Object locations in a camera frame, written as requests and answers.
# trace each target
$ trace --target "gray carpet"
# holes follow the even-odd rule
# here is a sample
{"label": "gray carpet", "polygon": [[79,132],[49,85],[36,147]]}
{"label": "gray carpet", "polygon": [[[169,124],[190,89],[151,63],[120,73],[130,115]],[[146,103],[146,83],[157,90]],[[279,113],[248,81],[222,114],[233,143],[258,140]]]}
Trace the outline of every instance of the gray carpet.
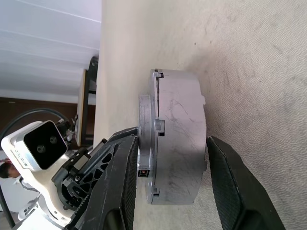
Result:
{"label": "gray carpet", "polygon": [[[285,227],[307,229],[307,2],[104,0],[95,143],[137,125],[150,69],[196,73],[208,134],[228,142]],[[149,206],[136,230],[221,229],[210,169],[194,205]]]}

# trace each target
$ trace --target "white camera housing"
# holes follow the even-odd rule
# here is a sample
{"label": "white camera housing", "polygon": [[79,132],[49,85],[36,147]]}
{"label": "white camera housing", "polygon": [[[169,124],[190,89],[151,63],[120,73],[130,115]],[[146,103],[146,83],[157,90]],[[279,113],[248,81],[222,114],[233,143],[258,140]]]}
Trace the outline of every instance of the white camera housing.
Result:
{"label": "white camera housing", "polygon": [[28,124],[4,137],[1,141],[1,146],[20,175],[24,178],[24,181],[42,194],[49,212],[58,220],[57,223],[64,227],[70,222],[73,211],[64,210],[51,178],[69,160],[69,157],[63,154],[50,167],[42,169],[23,141],[26,134],[41,127],[45,123],[37,121]]}

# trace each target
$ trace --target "black camera face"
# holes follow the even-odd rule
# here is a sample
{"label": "black camera face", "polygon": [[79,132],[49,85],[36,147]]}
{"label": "black camera face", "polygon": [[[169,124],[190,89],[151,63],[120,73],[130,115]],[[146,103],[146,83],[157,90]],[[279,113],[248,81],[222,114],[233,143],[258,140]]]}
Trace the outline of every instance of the black camera face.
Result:
{"label": "black camera face", "polygon": [[48,169],[67,151],[62,136],[51,121],[26,134],[24,143],[43,170]]}

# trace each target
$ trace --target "camera lens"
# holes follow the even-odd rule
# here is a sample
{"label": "camera lens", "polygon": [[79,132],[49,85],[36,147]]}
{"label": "camera lens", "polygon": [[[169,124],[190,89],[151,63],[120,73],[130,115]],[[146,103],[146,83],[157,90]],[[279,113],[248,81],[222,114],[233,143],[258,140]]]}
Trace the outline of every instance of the camera lens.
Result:
{"label": "camera lens", "polygon": [[56,137],[50,137],[50,143],[51,144],[56,144],[58,139]]}
{"label": "camera lens", "polygon": [[46,152],[45,146],[39,145],[39,146],[37,147],[37,152],[39,152],[39,153],[44,153],[44,152]]}

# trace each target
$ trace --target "person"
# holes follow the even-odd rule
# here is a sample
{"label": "person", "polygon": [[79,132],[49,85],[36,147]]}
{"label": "person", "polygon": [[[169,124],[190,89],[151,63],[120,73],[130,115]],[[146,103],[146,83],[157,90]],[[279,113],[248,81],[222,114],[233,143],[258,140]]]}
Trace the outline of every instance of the person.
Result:
{"label": "person", "polygon": [[0,165],[1,178],[17,178],[20,176],[20,173],[9,159],[4,159],[0,162],[4,162],[2,165]]}

